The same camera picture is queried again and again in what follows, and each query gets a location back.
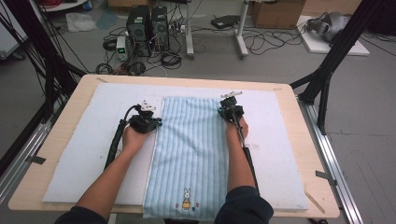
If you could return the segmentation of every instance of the table leg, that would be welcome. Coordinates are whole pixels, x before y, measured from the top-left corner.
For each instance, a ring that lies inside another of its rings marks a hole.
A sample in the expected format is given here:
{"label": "table leg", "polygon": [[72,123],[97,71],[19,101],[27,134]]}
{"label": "table leg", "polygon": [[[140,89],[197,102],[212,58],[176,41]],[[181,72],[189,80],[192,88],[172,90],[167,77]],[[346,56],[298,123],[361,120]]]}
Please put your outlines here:
{"label": "table leg", "polygon": [[248,56],[248,49],[245,45],[244,38],[242,37],[242,31],[244,30],[245,18],[248,13],[248,1],[244,1],[242,5],[241,19],[239,21],[239,28],[235,30],[236,40],[238,42],[239,48],[241,49],[241,59]]}
{"label": "table leg", "polygon": [[187,1],[187,24],[186,24],[186,48],[187,57],[189,59],[194,59],[194,46],[192,44],[192,33],[191,33],[191,15],[190,15],[190,4],[191,0]]}

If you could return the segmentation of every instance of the dark blue sleeve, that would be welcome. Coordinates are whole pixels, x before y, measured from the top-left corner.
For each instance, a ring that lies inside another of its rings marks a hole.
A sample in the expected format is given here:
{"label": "dark blue sleeve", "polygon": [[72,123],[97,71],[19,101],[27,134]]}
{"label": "dark blue sleeve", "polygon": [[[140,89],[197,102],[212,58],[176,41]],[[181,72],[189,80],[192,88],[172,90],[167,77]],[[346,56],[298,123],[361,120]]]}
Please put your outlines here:
{"label": "dark blue sleeve", "polygon": [[228,192],[225,204],[216,216],[216,224],[267,224],[274,215],[273,207],[250,186]]}
{"label": "dark blue sleeve", "polygon": [[55,224],[107,224],[99,214],[84,207],[74,206],[69,212],[61,215]]}

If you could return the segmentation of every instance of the cardboard box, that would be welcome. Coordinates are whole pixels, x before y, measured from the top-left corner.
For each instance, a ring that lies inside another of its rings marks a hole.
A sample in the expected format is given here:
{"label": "cardboard box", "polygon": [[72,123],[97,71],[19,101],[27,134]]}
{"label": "cardboard box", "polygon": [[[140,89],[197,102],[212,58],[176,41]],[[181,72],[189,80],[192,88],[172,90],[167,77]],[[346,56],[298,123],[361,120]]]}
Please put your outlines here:
{"label": "cardboard box", "polygon": [[151,6],[151,0],[108,0],[110,7],[131,7],[134,5]]}
{"label": "cardboard box", "polygon": [[305,0],[280,0],[274,4],[255,3],[251,19],[257,28],[294,29]]}
{"label": "cardboard box", "polygon": [[360,3],[361,0],[306,0],[302,15],[319,17],[333,11],[352,15]]}

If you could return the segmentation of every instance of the forearm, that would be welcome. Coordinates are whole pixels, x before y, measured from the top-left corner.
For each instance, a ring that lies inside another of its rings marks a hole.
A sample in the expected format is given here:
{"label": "forearm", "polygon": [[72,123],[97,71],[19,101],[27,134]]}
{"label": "forearm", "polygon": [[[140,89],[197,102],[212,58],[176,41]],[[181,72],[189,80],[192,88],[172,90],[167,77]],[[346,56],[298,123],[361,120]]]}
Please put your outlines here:
{"label": "forearm", "polygon": [[95,182],[91,184],[78,200],[76,206],[89,208],[105,219],[108,219],[119,193],[122,180],[128,171],[133,157],[133,152],[123,150]]}
{"label": "forearm", "polygon": [[228,191],[240,186],[255,188],[253,174],[237,133],[227,137],[227,145],[229,149]]}

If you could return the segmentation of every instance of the towel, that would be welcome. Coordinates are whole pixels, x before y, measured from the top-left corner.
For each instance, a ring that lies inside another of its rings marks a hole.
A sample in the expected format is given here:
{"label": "towel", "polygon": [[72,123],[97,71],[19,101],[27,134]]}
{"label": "towel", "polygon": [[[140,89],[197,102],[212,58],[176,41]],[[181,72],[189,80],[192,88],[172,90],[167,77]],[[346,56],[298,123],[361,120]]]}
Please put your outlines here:
{"label": "towel", "polygon": [[225,202],[228,149],[219,99],[163,102],[143,217],[214,220]]}

